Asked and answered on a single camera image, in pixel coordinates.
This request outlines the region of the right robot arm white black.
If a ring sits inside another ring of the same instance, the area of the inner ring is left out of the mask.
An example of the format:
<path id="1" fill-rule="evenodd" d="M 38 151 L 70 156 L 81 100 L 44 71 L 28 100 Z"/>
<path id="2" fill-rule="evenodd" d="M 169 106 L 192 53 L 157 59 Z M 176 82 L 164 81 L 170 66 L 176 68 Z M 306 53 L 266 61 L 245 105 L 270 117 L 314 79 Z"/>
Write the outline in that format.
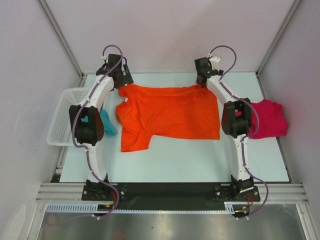
<path id="1" fill-rule="evenodd" d="M 223 105 L 221 127 L 231 147 L 233 169 L 229 191 L 231 196 L 242 201 L 254 189 L 254 178 L 248 172 L 248 134 L 252 126 L 252 113 L 248 98 L 240 98 L 222 80 L 224 71 L 215 69 L 219 57 L 202 57 L 194 61 L 196 83 L 215 94 Z"/>

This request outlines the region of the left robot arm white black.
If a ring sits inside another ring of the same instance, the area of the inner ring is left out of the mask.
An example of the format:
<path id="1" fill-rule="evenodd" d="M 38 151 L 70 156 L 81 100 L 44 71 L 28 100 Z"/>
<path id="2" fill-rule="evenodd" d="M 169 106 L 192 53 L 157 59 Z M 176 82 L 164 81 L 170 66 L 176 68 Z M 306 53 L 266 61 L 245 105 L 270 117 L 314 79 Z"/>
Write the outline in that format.
<path id="1" fill-rule="evenodd" d="M 83 148 L 88 177 L 82 191 L 83 201 L 103 201 L 111 198 L 116 189 L 109 183 L 102 160 L 102 139 L 105 127 L 100 111 L 114 89 L 133 83 L 126 59 L 120 54 L 102 56 L 104 64 L 97 70 L 95 82 L 84 99 L 69 108 L 71 136 L 75 147 Z"/>

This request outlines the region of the orange t-shirt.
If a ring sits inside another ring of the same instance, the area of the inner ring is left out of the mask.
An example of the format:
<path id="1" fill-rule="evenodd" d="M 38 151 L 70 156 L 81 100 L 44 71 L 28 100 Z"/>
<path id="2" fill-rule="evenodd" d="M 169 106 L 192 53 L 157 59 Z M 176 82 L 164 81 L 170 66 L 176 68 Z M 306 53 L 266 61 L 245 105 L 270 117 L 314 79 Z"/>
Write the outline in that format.
<path id="1" fill-rule="evenodd" d="M 130 84 L 115 110 L 122 125 L 121 151 L 147 150 L 153 136 L 187 140 L 219 140 L 218 99 L 207 88 L 145 87 Z"/>

